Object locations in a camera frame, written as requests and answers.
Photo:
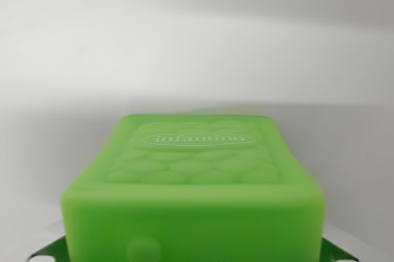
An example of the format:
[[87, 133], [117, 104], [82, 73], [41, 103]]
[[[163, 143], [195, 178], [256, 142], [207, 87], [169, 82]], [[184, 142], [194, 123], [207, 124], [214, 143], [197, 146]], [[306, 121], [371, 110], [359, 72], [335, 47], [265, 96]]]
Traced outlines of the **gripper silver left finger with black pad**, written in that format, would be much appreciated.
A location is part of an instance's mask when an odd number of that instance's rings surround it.
[[49, 254], [39, 252], [64, 236], [62, 223], [54, 223], [38, 233], [21, 236], [5, 250], [5, 253], [1, 254], [1, 261], [34, 261], [34, 256], [44, 256], [41, 257], [42, 261], [55, 261], [55, 258], [50, 258]]

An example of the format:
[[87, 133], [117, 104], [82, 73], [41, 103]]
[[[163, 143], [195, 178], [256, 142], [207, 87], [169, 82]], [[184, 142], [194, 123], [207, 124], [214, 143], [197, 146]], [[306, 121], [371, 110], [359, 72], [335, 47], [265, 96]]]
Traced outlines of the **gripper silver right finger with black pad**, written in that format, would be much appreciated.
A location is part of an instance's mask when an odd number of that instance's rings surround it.
[[393, 261], [393, 257], [339, 228], [324, 228], [321, 261]]

